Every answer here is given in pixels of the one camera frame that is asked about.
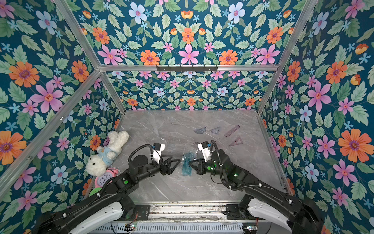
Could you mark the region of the grey triangle ruler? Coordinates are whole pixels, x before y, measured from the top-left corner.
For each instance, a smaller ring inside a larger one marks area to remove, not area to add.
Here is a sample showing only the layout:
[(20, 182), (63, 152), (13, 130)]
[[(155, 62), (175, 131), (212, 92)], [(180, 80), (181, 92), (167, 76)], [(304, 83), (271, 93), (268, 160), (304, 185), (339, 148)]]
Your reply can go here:
[(212, 134), (219, 134), (221, 126), (211, 129), (209, 132)]

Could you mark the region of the purple straight ruler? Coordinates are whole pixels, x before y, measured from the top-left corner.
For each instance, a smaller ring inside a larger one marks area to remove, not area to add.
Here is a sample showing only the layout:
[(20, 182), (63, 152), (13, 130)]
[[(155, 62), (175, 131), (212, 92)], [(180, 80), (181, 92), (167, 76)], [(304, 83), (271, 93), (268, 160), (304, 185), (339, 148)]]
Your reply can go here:
[(231, 136), (231, 135), (232, 135), (234, 132), (236, 132), (239, 128), (240, 128), (239, 125), (234, 126), (234, 127), (231, 128), (228, 132), (226, 132), (226, 133), (224, 134), (224, 136), (225, 136), (225, 137), (229, 137), (229, 136)]

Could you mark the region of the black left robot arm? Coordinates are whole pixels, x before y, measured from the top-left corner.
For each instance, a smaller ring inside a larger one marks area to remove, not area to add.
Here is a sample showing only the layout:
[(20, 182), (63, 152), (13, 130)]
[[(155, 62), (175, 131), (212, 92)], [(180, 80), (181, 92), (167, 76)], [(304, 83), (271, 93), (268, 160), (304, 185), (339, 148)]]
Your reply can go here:
[(96, 228), (118, 220), (127, 214), (137, 219), (135, 204), (129, 197), (140, 181), (158, 173), (171, 175), (181, 162), (163, 156), (165, 146), (145, 144), (128, 158), (128, 169), (108, 179), (95, 194), (63, 211), (46, 212), (39, 217), (33, 234), (88, 234)]

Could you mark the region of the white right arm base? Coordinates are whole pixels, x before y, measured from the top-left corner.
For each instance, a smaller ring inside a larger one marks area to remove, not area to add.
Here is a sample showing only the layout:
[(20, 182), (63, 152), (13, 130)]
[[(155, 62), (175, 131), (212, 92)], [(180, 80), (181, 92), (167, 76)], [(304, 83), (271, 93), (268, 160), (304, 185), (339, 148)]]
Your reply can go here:
[(258, 199), (252, 199), (248, 205), (248, 211), (253, 217), (268, 220), (292, 232), (292, 229), (287, 224), (289, 219), (267, 203)]

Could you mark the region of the green ruler set pouch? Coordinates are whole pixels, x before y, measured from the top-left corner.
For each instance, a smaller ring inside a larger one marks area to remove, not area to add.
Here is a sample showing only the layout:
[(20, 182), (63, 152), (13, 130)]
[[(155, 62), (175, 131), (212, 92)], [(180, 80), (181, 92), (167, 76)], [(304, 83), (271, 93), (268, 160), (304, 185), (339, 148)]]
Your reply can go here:
[(190, 166), (190, 162), (193, 161), (194, 153), (193, 152), (185, 152), (182, 158), (182, 175), (183, 176), (191, 176), (192, 174), (192, 168)]

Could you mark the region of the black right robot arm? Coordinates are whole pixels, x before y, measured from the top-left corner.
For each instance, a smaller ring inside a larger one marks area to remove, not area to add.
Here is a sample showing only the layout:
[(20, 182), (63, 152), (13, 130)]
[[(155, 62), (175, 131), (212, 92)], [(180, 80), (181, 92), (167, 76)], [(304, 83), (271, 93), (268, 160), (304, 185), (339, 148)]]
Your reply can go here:
[(239, 203), (239, 215), (275, 223), (293, 234), (320, 234), (324, 216), (309, 198), (299, 199), (258, 179), (248, 170), (233, 164), (214, 140), (198, 144), (203, 158), (189, 162), (197, 174), (218, 176), (231, 191), (245, 192)]

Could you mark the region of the grey protractor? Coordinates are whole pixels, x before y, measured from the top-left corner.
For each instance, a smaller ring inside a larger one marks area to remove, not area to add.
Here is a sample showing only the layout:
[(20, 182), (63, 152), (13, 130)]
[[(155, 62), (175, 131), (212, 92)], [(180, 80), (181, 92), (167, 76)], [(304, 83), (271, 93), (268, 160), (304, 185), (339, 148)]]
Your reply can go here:
[(204, 134), (206, 132), (206, 127), (204, 126), (204, 127), (201, 127), (201, 128), (197, 128), (197, 129), (194, 130), (194, 132), (196, 134), (199, 134), (199, 135)]

